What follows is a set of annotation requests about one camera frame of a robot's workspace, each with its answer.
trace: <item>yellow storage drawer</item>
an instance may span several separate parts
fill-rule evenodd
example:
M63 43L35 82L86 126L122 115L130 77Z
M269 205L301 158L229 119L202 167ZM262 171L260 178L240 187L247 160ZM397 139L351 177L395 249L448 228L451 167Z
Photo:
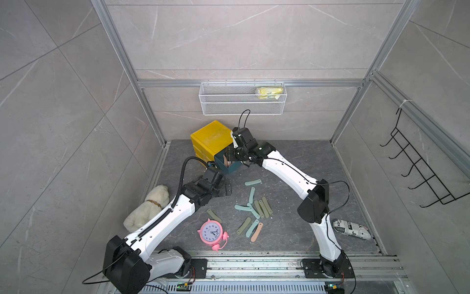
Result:
M216 120L192 133L191 141L196 156L206 161L213 161L214 155L233 142L230 129Z

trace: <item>white plush toy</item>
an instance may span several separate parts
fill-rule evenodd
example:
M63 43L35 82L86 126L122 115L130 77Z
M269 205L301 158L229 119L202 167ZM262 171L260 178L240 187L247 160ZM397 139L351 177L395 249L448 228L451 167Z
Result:
M168 203L170 203L168 187L159 185L153 188L145 197L144 203L134 209L124 220L125 228L131 233L137 231L141 226L145 225L162 211L162 208L165 208Z

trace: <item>clock face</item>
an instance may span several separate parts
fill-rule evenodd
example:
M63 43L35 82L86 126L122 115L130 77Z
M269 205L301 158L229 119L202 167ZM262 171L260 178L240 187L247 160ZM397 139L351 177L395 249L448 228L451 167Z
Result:
M202 228L202 237L208 242L217 240L220 236L220 226L216 223L210 222Z

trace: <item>black wire rack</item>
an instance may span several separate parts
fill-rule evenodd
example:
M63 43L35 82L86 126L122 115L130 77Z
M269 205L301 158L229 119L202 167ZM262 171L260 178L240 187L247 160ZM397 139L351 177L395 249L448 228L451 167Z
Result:
M421 182L419 185L417 185L416 187L413 187L413 188L408 187L408 189L414 190L414 189L420 187L420 186L423 185L423 184L427 184L427 185L429 186L429 188L431 189L431 191L432 191L432 192L434 193L434 195L436 196L436 198L437 198L436 201L432 202L431 204L425 205L425 206L420 205L420 207L422 207L422 208L430 207L431 205L436 204L436 203L438 203L438 202L440 202L441 204L448 204L448 203L450 203L450 202L452 202L452 201L456 201L457 199L460 199L460 198L462 198L462 197L464 197L464 196L469 195L470 192L468 192L467 194L461 195L461 196L459 196L459 197L455 197L455 196L449 191L449 189L446 187L446 185L444 185L444 183L441 181L441 179L439 179L439 177L438 177L438 176L436 175L436 173L432 170L432 168L429 166L429 164L424 160L424 158L421 156L421 154L419 154L419 152L414 148L414 146L408 141L408 139L403 135L403 133L397 128L397 126L398 126L398 121L400 120L401 108L398 108L398 110L397 110L397 112L395 113L395 115L397 115L397 114L398 114L397 123L395 124L395 128L394 128L394 129L392 130L392 132L390 133L390 135L391 135L392 137L390 138L390 140L388 140L387 144L385 144L385 145L380 145L380 146L385 147L385 146L387 146L392 140L394 140L394 141L398 144L398 146L401 148L401 151L400 151L396 156L394 156L394 157L389 157L389 158L390 158L390 159L395 159L395 158L397 158L401 153L404 153L404 154L407 156L407 158L408 158L408 159L411 161L411 163L412 163L411 168L410 168L410 170L408 171L408 173L407 173L406 175L403 175L403 174L402 174L402 176L403 176L403 177L409 176L410 173L411 173L411 170L412 170L413 168L416 168L416 170L419 172L419 174L420 174L421 177L423 178L423 182ZM407 144L406 144L405 146L402 146L402 145L398 142L398 140L395 138L397 135L400 135L400 136L406 141ZM418 160L413 161L413 160L411 159L410 154L405 150L408 146L411 147L412 150L414 150L414 151L416 152L416 154L418 154ZM418 164L420 161L422 161L422 162L428 167L428 169L429 169L430 172L431 172L431 173L430 173L430 176L425 177L425 176L423 175L423 172L418 168L417 164ZM437 193L435 192L435 189L433 189L433 187L432 187L431 184L429 183L429 180L431 180L431 179L433 179L433 178L437 179L437 183L438 183L438 184L440 183L440 185L442 185L442 187L443 187L444 190L446 191L446 192L444 193L445 196L440 197L440 196L437 195Z

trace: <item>robotic arm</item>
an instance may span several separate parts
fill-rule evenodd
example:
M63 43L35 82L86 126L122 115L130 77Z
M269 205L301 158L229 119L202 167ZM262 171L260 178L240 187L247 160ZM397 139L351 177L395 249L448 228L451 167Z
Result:
M115 236L108 242L103 274L121 293L137 294L148 281L165 274L184 277L188 273L191 256L180 247L152 253L183 220L219 196L222 178L219 169L207 167L201 178L180 186L181 194L148 223L124 239Z
M225 152L228 161L249 161L258 164L286 182L303 200L297 212L312 227L320 247L323 271L329 277L337 276L346 263L346 255L336 240L332 226L328 226L328 182L317 181L299 170L273 145L267 142L258 144L245 127L234 128L231 136L233 147L228 146Z
M245 127L234 128L232 138L233 147L228 146L225 152L228 161L258 164L285 181L303 200L297 212L313 229L320 246L323 271L329 277L338 276L346 264L346 255L337 243L332 226L328 226L328 183L317 181L293 166L271 144L258 144ZM152 253L184 219L219 196L222 178L222 172L215 167L207 167L201 178L185 185L181 177L181 193L167 207L136 232L124 239L115 236L108 242L102 272L121 293L136 294L149 280L168 273L181 277L188 273L191 256L180 247Z

